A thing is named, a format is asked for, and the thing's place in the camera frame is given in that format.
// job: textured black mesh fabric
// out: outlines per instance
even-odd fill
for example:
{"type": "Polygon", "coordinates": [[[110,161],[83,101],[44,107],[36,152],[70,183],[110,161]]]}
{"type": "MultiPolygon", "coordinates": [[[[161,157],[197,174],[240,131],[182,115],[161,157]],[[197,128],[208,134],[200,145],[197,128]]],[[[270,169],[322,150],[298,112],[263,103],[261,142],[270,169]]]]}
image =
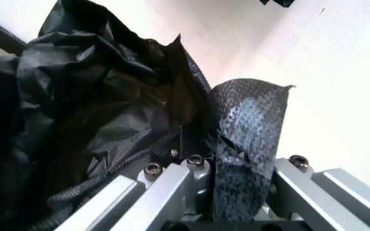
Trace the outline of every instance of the textured black mesh fabric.
{"type": "Polygon", "coordinates": [[[290,87],[237,79],[209,94],[216,143],[215,220],[248,221],[265,201],[290,87]]]}

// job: black plastic part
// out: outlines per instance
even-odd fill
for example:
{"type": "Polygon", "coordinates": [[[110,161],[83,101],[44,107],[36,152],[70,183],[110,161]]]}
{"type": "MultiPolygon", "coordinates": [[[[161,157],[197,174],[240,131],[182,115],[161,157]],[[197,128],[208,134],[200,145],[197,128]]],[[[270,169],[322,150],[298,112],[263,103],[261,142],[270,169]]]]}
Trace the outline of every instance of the black plastic part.
{"type": "Polygon", "coordinates": [[[8,53],[20,55],[26,44],[15,35],[0,26],[0,48],[8,53]]]}
{"type": "MultiPolygon", "coordinates": [[[[266,5],[269,2],[269,0],[259,0],[259,1],[262,2],[263,5],[266,5]]],[[[289,7],[293,3],[293,1],[294,0],[274,0],[274,2],[278,3],[283,7],[289,7]]]]}
{"type": "Polygon", "coordinates": [[[171,222],[161,231],[311,231],[304,221],[171,222]]]}

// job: crumpled black material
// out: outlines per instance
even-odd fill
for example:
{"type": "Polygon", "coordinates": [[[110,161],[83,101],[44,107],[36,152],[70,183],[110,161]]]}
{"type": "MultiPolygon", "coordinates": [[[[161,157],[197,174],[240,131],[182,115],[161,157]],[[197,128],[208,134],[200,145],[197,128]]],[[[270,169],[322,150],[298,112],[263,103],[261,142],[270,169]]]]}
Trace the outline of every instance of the crumpled black material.
{"type": "Polygon", "coordinates": [[[195,142],[221,137],[235,148],[206,109],[229,107],[212,100],[221,89],[240,92],[236,102],[253,89],[209,93],[179,37],[168,46],[139,38],[86,0],[59,0],[39,36],[21,56],[0,56],[0,229],[54,229],[117,175],[135,176],[133,163],[174,143],[179,125],[198,131],[195,142]]]}

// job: screw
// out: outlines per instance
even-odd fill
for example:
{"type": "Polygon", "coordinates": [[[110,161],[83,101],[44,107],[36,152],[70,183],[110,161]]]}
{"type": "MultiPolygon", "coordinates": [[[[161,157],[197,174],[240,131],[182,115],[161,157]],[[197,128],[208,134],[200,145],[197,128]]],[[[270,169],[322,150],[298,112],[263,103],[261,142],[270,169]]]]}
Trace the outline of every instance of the screw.
{"type": "Polygon", "coordinates": [[[195,170],[197,168],[201,168],[204,166],[205,158],[198,154],[190,155],[186,162],[188,163],[187,166],[190,170],[195,170]]]}
{"type": "Polygon", "coordinates": [[[293,164],[301,172],[306,172],[309,168],[308,160],[301,155],[293,155],[289,157],[289,162],[293,164]]]}
{"type": "Polygon", "coordinates": [[[162,173],[162,166],[159,163],[149,163],[144,168],[145,179],[155,181],[162,173]]]}
{"type": "Polygon", "coordinates": [[[178,150],[176,150],[176,149],[171,150],[171,158],[172,159],[178,158],[178,150]]]}

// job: metal frame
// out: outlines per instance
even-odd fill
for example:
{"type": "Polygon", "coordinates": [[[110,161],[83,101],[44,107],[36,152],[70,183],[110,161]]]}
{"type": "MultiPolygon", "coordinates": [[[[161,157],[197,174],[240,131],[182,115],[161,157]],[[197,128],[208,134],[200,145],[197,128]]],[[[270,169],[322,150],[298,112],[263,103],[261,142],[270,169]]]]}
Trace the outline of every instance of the metal frame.
{"type": "Polygon", "coordinates": [[[170,164],[111,231],[158,231],[168,220],[180,220],[195,197],[194,176],[170,164]]]}
{"type": "Polygon", "coordinates": [[[287,159],[275,161],[273,183],[267,202],[280,217],[298,213],[314,230],[370,230],[287,159]]]}
{"type": "Polygon", "coordinates": [[[118,176],[62,223],[56,231],[108,230],[144,191],[143,183],[118,176]]]}
{"type": "Polygon", "coordinates": [[[0,48],[8,53],[20,55],[26,43],[0,26],[0,48]]]}
{"type": "Polygon", "coordinates": [[[370,187],[341,168],[316,173],[312,180],[370,226],[370,187]]]}

